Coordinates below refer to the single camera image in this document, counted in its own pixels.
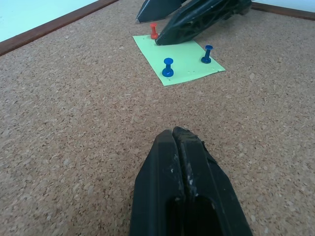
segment wooden frame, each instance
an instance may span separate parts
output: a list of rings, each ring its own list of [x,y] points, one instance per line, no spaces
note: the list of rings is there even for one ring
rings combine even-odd
[[[93,12],[96,12],[116,1],[118,0],[99,0],[99,1],[93,2],[78,10],[75,10],[64,16],[61,16],[50,22],[47,22],[41,26],[38,26],[22,34],[9,38],[3,42],[0,42],[0,56],[8,52],[11,52],[17,48],[20,48],[30,42],[33,42],[34,40],[37,40],[40,37],[43,37],[55,30],[58,30],[61,27],[69,25],[72,22],[75,22]]]
[[[285,8],[285,7],[280,7],[280,6],[272,6],[272,5],[262,4],[258,2],[252,3],[252,9],[315,21],[314,12],[295,10],[295,9],[290,9],[290,8]]]

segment black plastic claw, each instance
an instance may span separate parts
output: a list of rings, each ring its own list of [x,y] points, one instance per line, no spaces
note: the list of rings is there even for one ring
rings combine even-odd
[[[182,6],[184,1],[181,0],[145,0],[136,17],[139,23],[157,21],[164,19],[166,16]]]
[[[252,236],[232,184],[189,130],[160,133],[135,182],[130,236]]]
[[[245,14],[251,3],[251,0],[192,0],[174,15],[156,43],[170,45],[189,41],[222,19]]]

